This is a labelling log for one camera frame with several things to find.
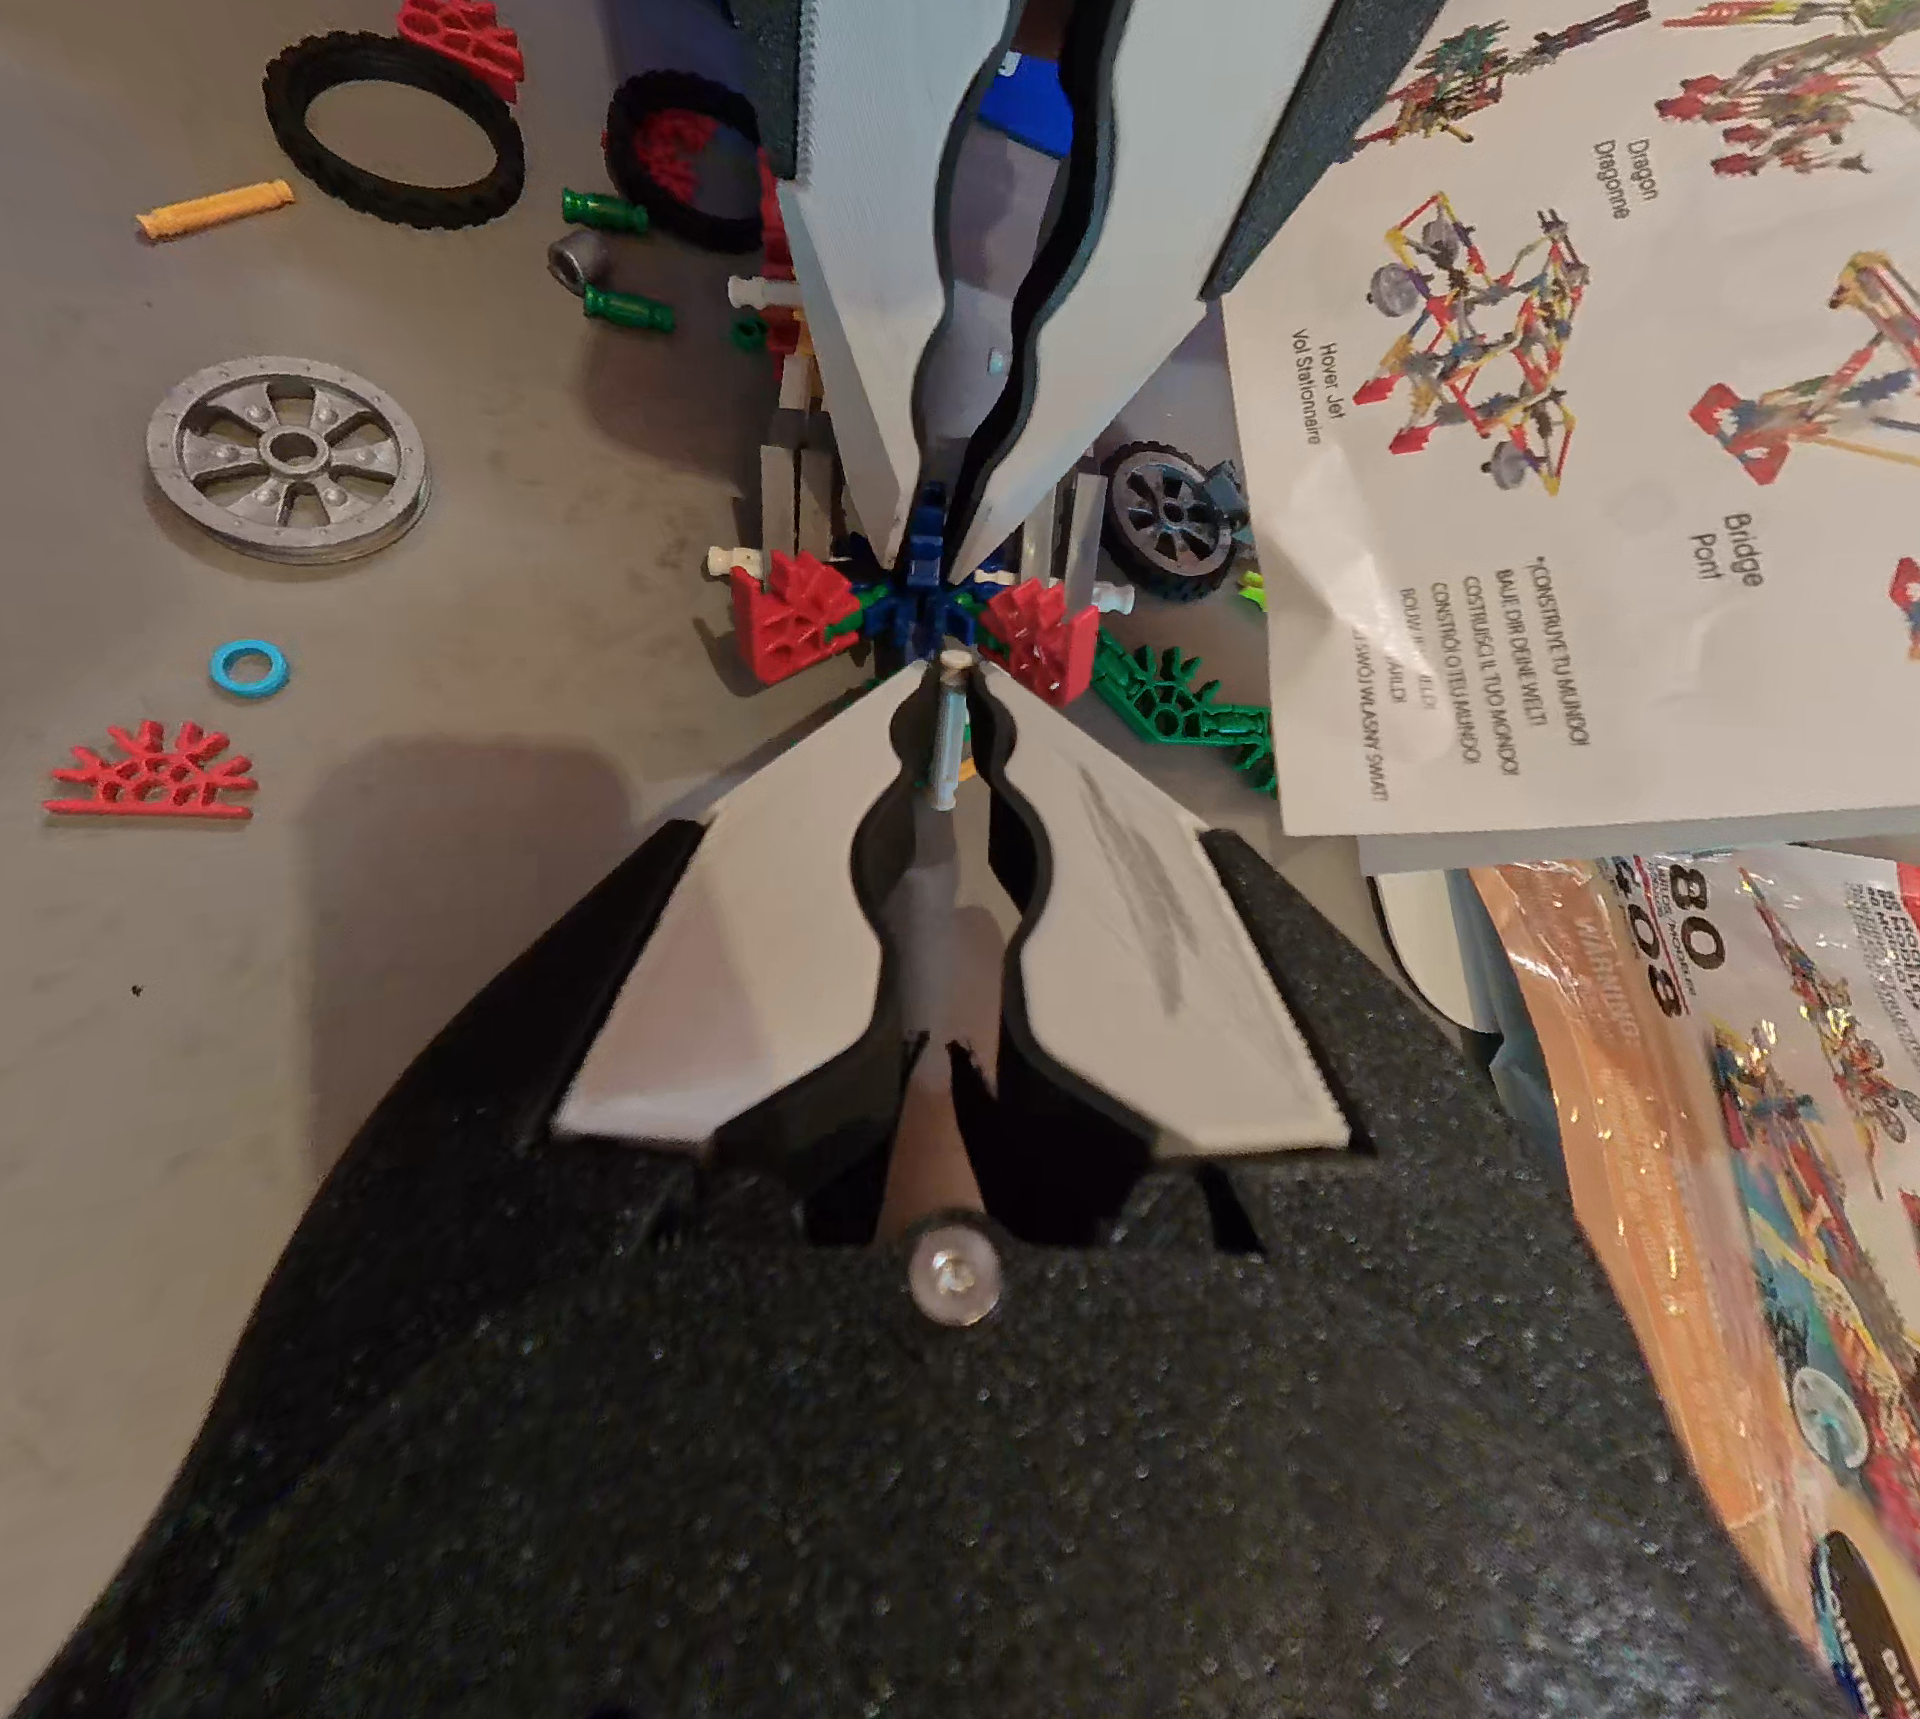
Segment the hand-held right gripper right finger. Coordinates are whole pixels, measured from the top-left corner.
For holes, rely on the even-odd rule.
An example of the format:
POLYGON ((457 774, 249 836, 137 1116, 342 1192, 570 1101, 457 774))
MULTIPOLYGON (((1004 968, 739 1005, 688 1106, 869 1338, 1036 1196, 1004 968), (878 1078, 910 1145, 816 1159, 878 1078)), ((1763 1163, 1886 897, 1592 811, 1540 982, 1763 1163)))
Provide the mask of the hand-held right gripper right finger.
POLYGON ((1154 1159, 1345 1152, 1206 828, 1007 673, 971 678, 1004 955, 999 1077, 1093 1101, 1154 1159))

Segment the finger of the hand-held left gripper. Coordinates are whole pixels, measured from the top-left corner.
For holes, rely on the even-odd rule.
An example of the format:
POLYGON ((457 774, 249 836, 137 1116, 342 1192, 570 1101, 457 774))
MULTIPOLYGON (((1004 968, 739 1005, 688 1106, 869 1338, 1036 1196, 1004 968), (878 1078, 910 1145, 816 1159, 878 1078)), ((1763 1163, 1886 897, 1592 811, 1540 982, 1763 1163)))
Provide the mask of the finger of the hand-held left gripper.
POLYGON ((779 214, 849 510, 892 563, 926 479, 926 362, 955 314, 956 139, 1023 0, 799 0, 779 214))
POLYGON ((971 576, 1201 319, 1336 0, 1084 0, 1077 145, 1013 294, 1013 370, 946 496, 971 576))

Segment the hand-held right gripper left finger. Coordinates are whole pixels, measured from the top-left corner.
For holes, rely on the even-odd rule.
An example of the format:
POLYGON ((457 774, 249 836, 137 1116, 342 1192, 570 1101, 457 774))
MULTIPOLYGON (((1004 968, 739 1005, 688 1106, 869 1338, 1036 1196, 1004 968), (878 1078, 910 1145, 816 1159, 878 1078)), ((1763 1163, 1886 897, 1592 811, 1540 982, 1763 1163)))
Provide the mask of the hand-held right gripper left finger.
POLYGON ((902 667, 730 786, 611 998, 557 1136, 711 1159, 856 1159, 902 1113, 902 960, 941 681, 902 667))

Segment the short white rod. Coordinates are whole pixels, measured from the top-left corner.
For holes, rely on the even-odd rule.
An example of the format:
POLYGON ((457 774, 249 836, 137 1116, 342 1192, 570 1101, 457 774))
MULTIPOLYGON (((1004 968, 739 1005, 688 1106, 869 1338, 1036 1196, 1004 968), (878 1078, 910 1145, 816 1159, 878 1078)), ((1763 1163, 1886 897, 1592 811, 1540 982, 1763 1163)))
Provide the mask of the short white rod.
POLYGON ((941 653, 941 708, 926 766, 926 805, 946 818, 971 757, 971 648, 941 653))

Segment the red fan connector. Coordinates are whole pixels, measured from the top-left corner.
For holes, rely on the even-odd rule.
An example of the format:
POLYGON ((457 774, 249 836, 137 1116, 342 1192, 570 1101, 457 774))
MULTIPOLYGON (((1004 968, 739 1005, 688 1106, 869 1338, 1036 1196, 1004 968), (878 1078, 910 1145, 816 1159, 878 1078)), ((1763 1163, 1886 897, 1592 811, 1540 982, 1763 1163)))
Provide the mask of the red fan connector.
POLYGON ((864 603, 816 556, 770 556, 761 571, 739 563, 729 582, 739 653, 761 686, 779 686, 858 645, 864 603))
POLYGON ((223 731, 154 718, 69 747, 50 779, 46 818, 249 821, 258 795, 254 762, 223 731))

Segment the blue red toy model core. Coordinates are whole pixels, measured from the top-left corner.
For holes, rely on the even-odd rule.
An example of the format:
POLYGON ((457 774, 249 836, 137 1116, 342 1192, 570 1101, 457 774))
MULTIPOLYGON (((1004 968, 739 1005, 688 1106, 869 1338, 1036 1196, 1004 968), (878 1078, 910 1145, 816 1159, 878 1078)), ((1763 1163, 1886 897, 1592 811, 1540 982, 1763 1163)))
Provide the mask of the blue red toy model core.
POLYGON ((1049 704, 1071 704, 1093 681, 1097 582, 1013 576, 977 569, 946 576, 946 491, 926 482, 910 503, 898 563, 856 585, 856 612, 827 627, 827 648, 884 648, 892 661, 941 656, 946 648, 991 656, 1049 704))

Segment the small red connector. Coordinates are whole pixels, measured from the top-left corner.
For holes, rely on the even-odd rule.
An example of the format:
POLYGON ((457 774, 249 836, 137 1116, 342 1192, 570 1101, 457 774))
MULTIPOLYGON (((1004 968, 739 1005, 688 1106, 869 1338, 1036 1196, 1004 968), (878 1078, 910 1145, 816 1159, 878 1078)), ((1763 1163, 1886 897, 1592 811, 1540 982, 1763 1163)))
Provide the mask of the small red connector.
POLYGON ((668 200, 699 212, 699 165, 719 138, 719 117, 699 110, 652 110, 633 121, 628 160, 633 187, 650 212, 668 200))

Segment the white book stand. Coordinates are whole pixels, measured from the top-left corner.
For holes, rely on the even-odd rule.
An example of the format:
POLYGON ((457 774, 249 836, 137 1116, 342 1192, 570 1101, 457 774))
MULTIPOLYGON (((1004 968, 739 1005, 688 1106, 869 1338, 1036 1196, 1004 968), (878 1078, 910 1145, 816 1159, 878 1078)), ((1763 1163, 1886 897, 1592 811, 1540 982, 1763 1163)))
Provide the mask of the white book stand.
POLYGON ((1388 960, 1401 962, 1410 989, 1426 998, 1432 1015, 1464 1031, 1494 1031, 1483 975, 1473 968, 1473 943, 1459 928, 1457 873, 1450 870, 1405 870, 1371 873, 1371 897, 1388 960))

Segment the small black tyre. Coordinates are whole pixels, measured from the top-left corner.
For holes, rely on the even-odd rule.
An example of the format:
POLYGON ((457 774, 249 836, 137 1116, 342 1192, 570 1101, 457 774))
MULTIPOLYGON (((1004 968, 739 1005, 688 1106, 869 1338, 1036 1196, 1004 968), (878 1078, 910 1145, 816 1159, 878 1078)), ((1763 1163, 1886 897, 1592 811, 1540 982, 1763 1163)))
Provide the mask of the small black tyre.
MULTIPOLYGON (((633 187, 633 160, 628 160, 628 138, 633 121, 652 110, 699 110, 719 117, 722 129, 743 138, 752 151, 761 145, 756 110, 747 94, 694 73, 694 72, 641 72, 617 85, 611 110, 606 110, 606 129, 601 129, 601 156, 611 167, 611 182, 620 199, 638 200, 633 187)), ((668 200, 664 212, 650 212, 659 228, 711 250, 711 252, 756 252, 761 250, 761 199, 752 200, 747 214, 713 214, 694 206, 668 200)))

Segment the large red connector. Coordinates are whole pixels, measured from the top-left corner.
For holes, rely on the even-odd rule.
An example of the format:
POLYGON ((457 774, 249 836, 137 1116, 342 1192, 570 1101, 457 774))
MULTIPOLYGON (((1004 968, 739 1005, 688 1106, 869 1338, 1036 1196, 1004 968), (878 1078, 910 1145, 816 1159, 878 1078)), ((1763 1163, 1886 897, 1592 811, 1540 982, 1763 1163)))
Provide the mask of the large red connector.
POLYGON ((397 38, 471 72, 505 110, 522 94, 527 56, 492 0, 397 0, 397 38))

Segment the grey wheel with black tyre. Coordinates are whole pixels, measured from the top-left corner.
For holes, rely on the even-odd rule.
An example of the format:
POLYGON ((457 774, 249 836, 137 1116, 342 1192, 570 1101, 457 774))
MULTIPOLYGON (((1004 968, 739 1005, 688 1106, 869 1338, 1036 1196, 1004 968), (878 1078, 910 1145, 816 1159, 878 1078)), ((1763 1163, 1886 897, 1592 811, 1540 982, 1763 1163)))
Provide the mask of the grey wheel with black tyre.
POLYGON ((1105 549, 1125 582, 1160 603, 1206 603, 1255 545, 1255 510, 1233 458, 1198 464, 1154 443, 1107 457, 1105 549))

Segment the large black tyre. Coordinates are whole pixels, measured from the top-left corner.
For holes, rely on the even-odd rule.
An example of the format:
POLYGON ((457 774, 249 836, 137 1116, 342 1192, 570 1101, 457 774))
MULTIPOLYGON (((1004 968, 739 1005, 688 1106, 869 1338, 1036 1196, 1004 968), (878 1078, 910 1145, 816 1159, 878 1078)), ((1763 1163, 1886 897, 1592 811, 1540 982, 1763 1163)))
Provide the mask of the large black tyre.
POLYGON ((471 228, 505 214, 527 187, 522 125, 479 73, 392 33, 310 33, 279 50, 261 72, 261 111, 281 156, 342 206, 409 227, 409 228, 471 228), (371 175, 310 129, 310 110, 342 85, 409 85, 458 117, 471 117, 486 145, 492 167, 472 182, 430 187, 371 175))

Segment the toy instruction booklet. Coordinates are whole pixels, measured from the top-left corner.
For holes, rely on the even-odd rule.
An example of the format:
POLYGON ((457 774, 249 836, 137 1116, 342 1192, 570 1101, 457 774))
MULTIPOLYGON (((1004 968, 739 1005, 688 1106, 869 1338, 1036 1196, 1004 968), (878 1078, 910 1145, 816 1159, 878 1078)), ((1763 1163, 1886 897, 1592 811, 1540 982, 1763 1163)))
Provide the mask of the toy instruction booklet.
POLYGON ((1227 294, 1279 795, 1915 807, 1920 0, 1445 0, 1227 294))

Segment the short yellow rod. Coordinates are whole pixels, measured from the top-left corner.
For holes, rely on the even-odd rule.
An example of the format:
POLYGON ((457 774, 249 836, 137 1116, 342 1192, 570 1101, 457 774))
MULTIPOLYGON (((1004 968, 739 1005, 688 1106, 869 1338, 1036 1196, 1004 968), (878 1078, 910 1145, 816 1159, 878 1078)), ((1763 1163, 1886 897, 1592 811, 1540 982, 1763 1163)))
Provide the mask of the short yellow rod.
POLYGON ((236 221, 273 214, 281 206, 295 206, 295 187, 287 178, 261 178, 261 182, 137 212, 137 233, 144 243, 172 243, 172 241, 206 233, 236 221))

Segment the silver wheel hub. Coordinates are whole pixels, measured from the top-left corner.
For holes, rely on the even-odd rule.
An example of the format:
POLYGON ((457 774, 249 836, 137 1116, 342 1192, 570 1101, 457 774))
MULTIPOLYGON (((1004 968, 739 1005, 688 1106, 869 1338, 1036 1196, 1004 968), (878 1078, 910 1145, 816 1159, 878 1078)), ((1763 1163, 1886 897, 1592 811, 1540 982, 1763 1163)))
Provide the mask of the silver wheel hub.
POLYGON ((417 424, 378 387, 310 355, 236 355, 177 382, 144 428, 154 491, 216 545, 356 563, 430 496, 417 424))

